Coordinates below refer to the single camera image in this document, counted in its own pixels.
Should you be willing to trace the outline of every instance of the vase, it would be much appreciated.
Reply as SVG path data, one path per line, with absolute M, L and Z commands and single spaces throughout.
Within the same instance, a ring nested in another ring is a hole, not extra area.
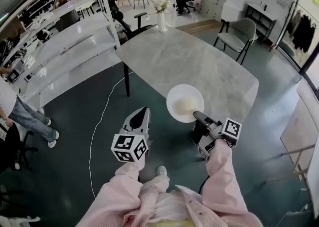
M 159 32 L 161 32 L 161 33 L 167 31 L 165 17 L 164 17 L 163 12 L 158 13 L 158 27 L 159 27 Z

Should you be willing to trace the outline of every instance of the green floor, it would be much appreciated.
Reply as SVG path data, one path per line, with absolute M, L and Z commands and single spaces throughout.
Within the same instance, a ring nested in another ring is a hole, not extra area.
M 214 43 L 215 31 L 197 36 Z M 236 54 L 226 49 L 226 54 Z M 248 209 L 264 226 L 275 227 L 287 211 L 299 211 L 309 202 L 307 193 L 300 192 L 297 178 L 266 184 L 269 177 L 291 173 L 293 164 L 288 156 L 277 157 L 285 149 L 280 135 L 287 125 L 298 100 L 298 74 L 278 53 L 268 52 L 254 43 L 243 65 L 259 82 L 259 91 L 248 115 L 233 164 Z M 27 205 L 27 210 L 9 207 L 0 215 L 39 216 L 39 226 L 74 226 L 93 201 L 88 160 L 92 133 L 100 119 L 107 97 L 123 77 L 121 63 L 82 82 L 47 104 L 44 109 L 53 118 L 53 127 L 60 131 L 54 149 L 35 135 L 29 143 L 39 152 L 29 156 L 31 173 L 7 170 L 0 174 L 0 184 L 8 189 L 24 189 L 25 194 L 11 197 Z M 141 181 L 154 177 L 156 168 L 165 165 L 170 188 L 180 184 L 198 191 L 207 176 L 204 162 L 193 145 L 192 124 L 175 121 L 166 109 L 165 99 L 135 74 L 131 75 L 131 96 L 125 95 L 124 83 L 114 90 L 104 118 L 96 131 L 92 146 L 92 180 L 95 193 L 114 174 L 117 162 L 110 146 L 124 119 L 142 106 L 151 109 L 150 140 L 153 140 Z M 307 217 L 287 219 L 283 226 L 307 226 Z

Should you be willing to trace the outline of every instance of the white bowl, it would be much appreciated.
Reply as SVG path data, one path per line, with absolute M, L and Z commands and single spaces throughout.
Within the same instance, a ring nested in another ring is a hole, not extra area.
M 166 99 L 166 106 L 171 114 L 171 116 L 177 121 L 189 123 L 196 120 L 193 116 L 193 113 L 188 114 L 178 114 L 175 109 L 175 104 L 182 99 L 193 98 L 196 101 L 196 110 L 203 112 L 204 111 L 204 99 L 198 89 L 188 84 L 179 84 L 172 88 Z

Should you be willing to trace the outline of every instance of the fluorescent light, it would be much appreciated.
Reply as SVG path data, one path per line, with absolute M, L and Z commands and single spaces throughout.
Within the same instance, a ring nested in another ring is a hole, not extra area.
M 9 13 L 5 14 L 2 18 L 0 18 L 0 22 L 9 15 Z

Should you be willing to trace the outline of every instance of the jeans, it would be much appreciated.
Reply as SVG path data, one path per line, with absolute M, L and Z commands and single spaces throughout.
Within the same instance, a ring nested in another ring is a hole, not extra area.
M 49 118 L 39 112 L 35 112 L 18 96 L 16 97 L 16 102 L 9 115 L 9 119 L 20 124 L 28 131 L 38 132 L 49 142 L 52 142 L 56 138 L 56 131 L 46 126 L 49 123 Z

